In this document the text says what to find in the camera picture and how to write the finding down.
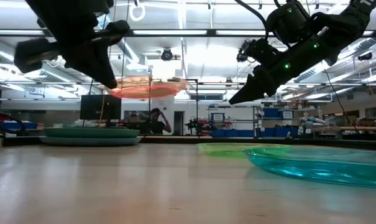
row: blue plastic bowl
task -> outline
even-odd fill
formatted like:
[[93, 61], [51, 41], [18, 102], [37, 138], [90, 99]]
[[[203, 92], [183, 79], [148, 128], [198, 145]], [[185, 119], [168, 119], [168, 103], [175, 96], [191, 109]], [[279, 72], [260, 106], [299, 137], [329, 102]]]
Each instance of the blue plastic bowl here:
[[376, 187], [376, 151], [291, 148], [247, 149], [257, 167], [299, 179]]

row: security camera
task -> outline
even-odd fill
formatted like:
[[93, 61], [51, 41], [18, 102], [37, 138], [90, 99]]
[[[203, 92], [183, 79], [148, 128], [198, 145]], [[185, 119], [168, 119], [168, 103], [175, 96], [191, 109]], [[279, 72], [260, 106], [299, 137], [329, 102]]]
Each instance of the security camera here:
[[164, 49], [161, 59], [164, 61], [169, 61], [173, 59], [173, 54], [171, 52], [171, 49]]

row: computer screen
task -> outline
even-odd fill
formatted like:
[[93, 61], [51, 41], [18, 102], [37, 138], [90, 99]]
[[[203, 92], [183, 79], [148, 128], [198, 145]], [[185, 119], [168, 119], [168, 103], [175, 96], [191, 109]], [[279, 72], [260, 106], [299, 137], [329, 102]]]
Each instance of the computer screen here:
[[103, 100], [102, 119], [120, 119], [121, 99], [112, 95], [81, 96], [80, 119], [101, 119]]

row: table surface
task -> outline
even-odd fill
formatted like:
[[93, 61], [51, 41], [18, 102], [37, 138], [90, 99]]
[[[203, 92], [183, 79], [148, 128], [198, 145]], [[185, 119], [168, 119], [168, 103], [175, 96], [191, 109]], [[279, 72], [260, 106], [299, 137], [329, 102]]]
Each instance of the table surface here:
[[195, 145], [9, 147], [3, 223], [376, 223], [376, 188], [282, 177]]

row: person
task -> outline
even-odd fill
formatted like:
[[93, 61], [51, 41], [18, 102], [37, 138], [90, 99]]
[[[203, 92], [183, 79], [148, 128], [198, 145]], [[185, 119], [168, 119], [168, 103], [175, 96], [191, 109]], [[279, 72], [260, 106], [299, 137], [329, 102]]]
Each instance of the person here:
[[[158, 121], [158, 118], [160, 116], [163, 118], [165, 124], [161, 121]], [[150, 111], [149, 131], [151, 134], [163, 134], [163, 130], [171, 133], [170, 123], [164, 116], [163, 112], [161, 112], [158, 108], [154, 108]]]

